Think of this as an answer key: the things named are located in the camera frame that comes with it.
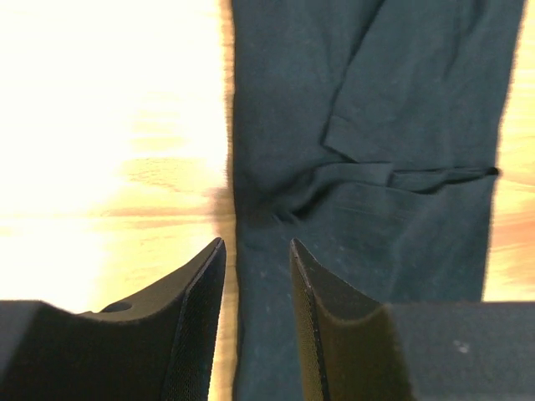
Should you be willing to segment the black t shirt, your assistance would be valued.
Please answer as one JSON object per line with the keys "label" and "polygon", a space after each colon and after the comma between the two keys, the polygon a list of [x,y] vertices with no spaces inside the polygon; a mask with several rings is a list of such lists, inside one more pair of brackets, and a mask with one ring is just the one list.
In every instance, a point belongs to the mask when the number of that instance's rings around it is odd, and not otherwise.
{"label": "black t shirt", "polygon": [[482,298],[521,1],[235,1],[236,400],[303,397],[289,244],[381,302]]}

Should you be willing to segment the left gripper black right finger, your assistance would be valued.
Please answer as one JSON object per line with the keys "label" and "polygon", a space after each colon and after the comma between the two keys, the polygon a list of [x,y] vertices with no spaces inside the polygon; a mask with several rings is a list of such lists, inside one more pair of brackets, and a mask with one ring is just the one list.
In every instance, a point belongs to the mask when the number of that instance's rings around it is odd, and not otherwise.
{"label": "left gripper black right finger", "polygon": [[530,302],[377,302],[290,245],[307,400],[531,400]]}

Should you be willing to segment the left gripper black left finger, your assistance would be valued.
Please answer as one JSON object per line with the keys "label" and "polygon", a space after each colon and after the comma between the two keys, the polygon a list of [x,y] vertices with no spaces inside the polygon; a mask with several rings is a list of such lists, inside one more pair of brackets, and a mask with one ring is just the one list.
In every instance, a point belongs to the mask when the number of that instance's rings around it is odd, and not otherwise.
{"label": "left gripper black left finger", "polygon": [[207,399],[226,256],[217,238],[100,312],[2,302],[2,399]]}

